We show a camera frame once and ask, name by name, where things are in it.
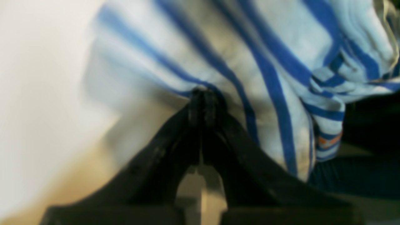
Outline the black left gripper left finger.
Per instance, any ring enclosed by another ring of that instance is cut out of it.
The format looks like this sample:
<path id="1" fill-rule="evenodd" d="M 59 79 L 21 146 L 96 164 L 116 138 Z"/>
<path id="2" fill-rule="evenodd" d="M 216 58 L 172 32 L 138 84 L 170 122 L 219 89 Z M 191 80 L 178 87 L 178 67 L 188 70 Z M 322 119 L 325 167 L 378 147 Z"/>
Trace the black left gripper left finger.
<path id="1" fill-rule="evenodd" d="M 160 128 L 106 185 L 82 200 L 49 207 L 41 225 L 184 225 L 174 205 L 187 168 L 199 161 L 203 92 Z"/>

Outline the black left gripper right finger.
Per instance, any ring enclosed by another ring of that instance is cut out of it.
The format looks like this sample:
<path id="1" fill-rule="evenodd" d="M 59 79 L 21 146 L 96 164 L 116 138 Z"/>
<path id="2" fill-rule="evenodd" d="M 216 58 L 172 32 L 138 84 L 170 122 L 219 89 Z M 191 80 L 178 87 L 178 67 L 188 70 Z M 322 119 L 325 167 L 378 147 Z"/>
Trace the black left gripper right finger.
<path id="1" fill-rule="evenodd" d="M 222 225 L 364 225 L 352 204 L 288 174 L 268 157 L 216 95 L 203 92 L 204 162 L 222 178 L 228 209 Z"/>

